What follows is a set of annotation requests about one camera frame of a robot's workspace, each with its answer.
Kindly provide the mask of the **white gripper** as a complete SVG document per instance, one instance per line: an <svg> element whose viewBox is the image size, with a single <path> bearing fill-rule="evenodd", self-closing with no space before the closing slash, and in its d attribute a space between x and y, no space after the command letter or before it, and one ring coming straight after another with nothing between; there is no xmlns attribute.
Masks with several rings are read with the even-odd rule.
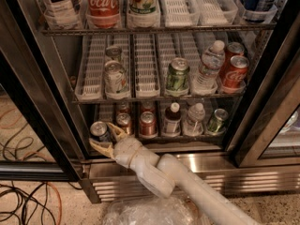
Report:
<svg viewBox="0 0 300 225"><path fill-rule="evenodd" d="M128 137L128 134L120 127L108 122L111 134L118 142L114 149L111 142L98 142L92 138L89 139L90 145L101 155L107 158L113 158L121 166L128 169L137 169L139 165L144 164L144 157L141 155L143 145L137 139Z"/></svg>

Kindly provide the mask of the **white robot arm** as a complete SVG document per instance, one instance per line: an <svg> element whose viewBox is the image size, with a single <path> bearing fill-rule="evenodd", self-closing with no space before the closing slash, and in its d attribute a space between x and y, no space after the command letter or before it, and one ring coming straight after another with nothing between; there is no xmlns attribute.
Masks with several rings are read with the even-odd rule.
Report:
<svg viewBox="0 0 300 225"><path fill-rule="evenodd" d="M112 123L107 126L115 143L90 138L90 145L105 157L134 171L138 180L153 194L169 198L174 188L179 187L216 225L260 225L175 156L164 154L160 157L120 127Z"/></svg>

